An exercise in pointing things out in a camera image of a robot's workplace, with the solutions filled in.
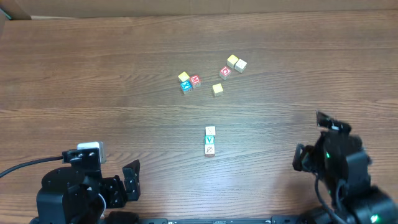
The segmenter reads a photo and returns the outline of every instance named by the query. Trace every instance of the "wooden cube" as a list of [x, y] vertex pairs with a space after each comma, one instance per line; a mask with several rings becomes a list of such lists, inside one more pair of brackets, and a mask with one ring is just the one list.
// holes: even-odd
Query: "wooden cube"
[[205, 144], [205, 156], [214, 156], [215, 154], [214, 144]]
[[200, 78], [199, 78], [198, 75], [192, 76], [192, 77], [190, 78], [190, 81], [191, 81], [191, 84], [192, 84], [192, 87], [193, 87], [193, 88], [197, 88], [197, 87], [200, 86], [201, 81], [200, 81]]
[[236, 64], [236, 62], [237, 62], [238, 60], [239, 60], [239, 59], [238, 59], [235, 55], [231, 55], [231, 56], [229, 56], [229, 58], [227, 59], [226, 64], [227, 64], [230, 68], [234, 68], [234, 66], [235, 66], [235, 64]]
[[213, 85], [213, 93], [214, 96], [221, 96], [223, 94], [223, 86], [221, 86], [221, 83], [217, 85]]
[[183, 72], [178, 76], [178, 79], [180, 80], [180, 82], [185, 82], [189, 80], [189, 75], [186, 72]]
[[185, 82], [181, 83], [181, 89], [184, 92], [184, 94], [189, 93], [189, 91], [192, 90], [191, 83], [189, 81], [185, 81]]
[[209, 126], [209, 127], [206, 127], [205, 129], [206, 129], [207, 136], [215, 136], [216, 135], [216, 127]]
[[248, 63], [246, 63], [242, 59], [239, 59], [238, 62], [236, 62], [236, 64], [235, 64], [235, 70], [237, 70], [238, 72], [242, 73], [247, 65], [248, 65]]
[[229, 75], [232, 73], [232, 71], [227, 67], [227, 66], [224, 66], [221, 70], [220, 70], [220, 77], [223, 79], [223, 80], [226, 80], [228, 77], [229, 77]]
[[214, 136], [205, 136], [205, 144], [214, 144]]

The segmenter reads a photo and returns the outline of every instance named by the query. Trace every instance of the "yellow block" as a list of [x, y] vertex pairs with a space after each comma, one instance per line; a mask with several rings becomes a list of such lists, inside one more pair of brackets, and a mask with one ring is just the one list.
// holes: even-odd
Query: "yellow block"
[[223, 86], [221, 86], [221, 84], [217, 84], [217, 85], [213, 85], [213, 93], [214, 96], [220, 96], [223, 94]]
[[189, 79], [189, 75], [186, 72], [183, 72], [178, 76], [178, 79], [180, 82], [185, 82]]
[[229, 58], [227, 59], [226, 64], [227, 64], [229, 67], [234, 68], [234, 66], [235, 66], [236, 62], [238, 62], [238, 60], [239, 60], [239, 59], [238, 59], [235, 55], [231, 55], [231, 56], [229, 56]]

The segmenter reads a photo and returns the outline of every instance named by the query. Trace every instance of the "red block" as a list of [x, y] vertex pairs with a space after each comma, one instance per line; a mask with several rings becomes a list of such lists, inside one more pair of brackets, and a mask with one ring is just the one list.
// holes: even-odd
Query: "red block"
[[198, 75], [194, 75], [190, 78], [191, 84], [193, 88], [200, 86], [200, 78]]
[[232, 73], [232, 71], [227, 67], [227, 66], [224, 66], [221, 70], [220, 70], [220, 77], [223, 79], [223, 80], [226, 80], [228, 77], [229, 77], [229, 75]]

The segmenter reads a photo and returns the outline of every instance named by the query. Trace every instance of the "wooden table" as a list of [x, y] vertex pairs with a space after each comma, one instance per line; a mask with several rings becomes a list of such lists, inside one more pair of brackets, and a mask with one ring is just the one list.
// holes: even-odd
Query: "wooden table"
[[[319, 137], [322, 110], [362, 137], [373, 183], [397, 201], [397, 20], [397, 11], [348, 11], [6, 22], [0, 170], [100, 140], [105, 177], [140, 159], [142, 194], [124, 210], [141, 217], [298, 214], [319, 206], [313, 177], [291, 162], [298, 142]], [[223, 81], [231, 54], [248, 67]], [[202, 86], [184, 95], [182, 71]], [[41, 178], [67, 165], [3, 177], [0, 222], [37, 216]]]

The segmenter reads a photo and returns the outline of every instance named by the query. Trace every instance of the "green light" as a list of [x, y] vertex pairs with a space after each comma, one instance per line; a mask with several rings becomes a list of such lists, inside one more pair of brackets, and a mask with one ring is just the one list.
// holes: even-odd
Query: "green light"
[[375, 223], [375, 222], [377, 222], [377, 221], [379, 221], [379, 216], [378, 216], [378, 215], [372, 215], [372, 217], [371, 217], [371, 222], [372, 222], [372, 223]]

